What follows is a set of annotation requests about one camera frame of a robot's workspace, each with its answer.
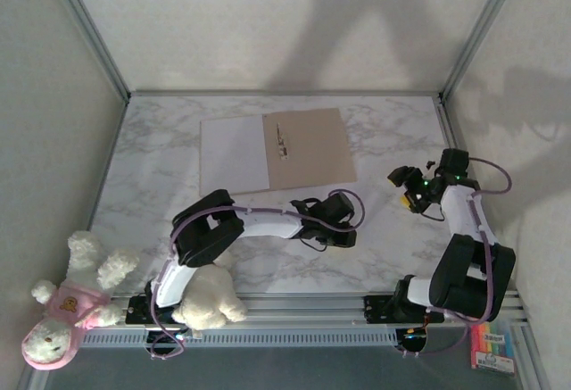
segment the white marble table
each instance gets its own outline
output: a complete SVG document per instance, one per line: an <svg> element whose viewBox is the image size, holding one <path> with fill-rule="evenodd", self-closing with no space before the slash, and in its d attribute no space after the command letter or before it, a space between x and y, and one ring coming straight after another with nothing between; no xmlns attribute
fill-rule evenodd
<svg viewBox="0 0 571 390"><path fill-rule="evenodd" d="M138 96L129 105L92 228L109 251L126 247L141 256L120 291L143 289L164 261L172 218L199 199L201 120L328 107L341 109L359 179L343 187L361 195L367 207L357 244L317 253L297 240L238 240L230 247L237 258L236 291L392 291L406 274L430 275L448 241L447 227L406 211L401 189L386 179L398 166L422 167L440 158L444 140L430 97ZM325 198L332 188L234 198L282 204Z"/></svg>

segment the plush bunny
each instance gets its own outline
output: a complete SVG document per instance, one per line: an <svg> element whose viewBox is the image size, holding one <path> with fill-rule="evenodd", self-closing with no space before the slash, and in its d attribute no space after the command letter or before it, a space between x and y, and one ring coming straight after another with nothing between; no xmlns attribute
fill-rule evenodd
<svg viewBox="0 0 571 390"><path fill-rule="evenodd" d="M247 309L234 291L228 272L231 265L230 253L224 252L213 264L199 268L188 282L172 318L193 331L221 328L227 320L245 320Z"/></svg>
<svg viewBox="0 0 571 390"><path fill-rule="evenodd" d="M46 306L46 317L24 338L21 350L36 369L58 369L73 359L85 333L111 326L122 315L111 303L113 289L135 269L137 257L115 252L98 267L101 245L88 231L75 232L68 240L70 263L59 288L42 280L32 295Z"/></svg>

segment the brown cardboard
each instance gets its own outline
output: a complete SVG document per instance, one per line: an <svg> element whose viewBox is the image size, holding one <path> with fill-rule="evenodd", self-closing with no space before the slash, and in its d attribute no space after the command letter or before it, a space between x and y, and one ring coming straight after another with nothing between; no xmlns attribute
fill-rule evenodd
<svg viewBox="0 0 571 390"><path fill-rule="evenodd" d="M271 190L357 180L339 109L269 113L263 127Z"/></svg>

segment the colorful marker pack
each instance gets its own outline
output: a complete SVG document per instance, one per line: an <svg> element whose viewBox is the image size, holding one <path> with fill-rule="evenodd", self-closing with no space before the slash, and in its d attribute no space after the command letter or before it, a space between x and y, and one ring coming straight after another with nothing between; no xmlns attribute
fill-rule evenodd
<svg viewBox="0 0 571 390"><path fill-rule="evenodd" d="M490 369L514 375L513 345L508 325L496 320L473 326L471 335L471 361L473 369Z"/></svg>

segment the white paper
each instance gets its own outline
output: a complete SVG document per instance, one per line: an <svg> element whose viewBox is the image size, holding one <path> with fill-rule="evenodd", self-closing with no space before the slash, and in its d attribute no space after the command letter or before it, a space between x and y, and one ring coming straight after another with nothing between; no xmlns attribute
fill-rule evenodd
<svg viewBox="0 0 571 390"><path fill-rule="evenodd" d="M262 115L201 122L200 192L269 189Z"/></svg>

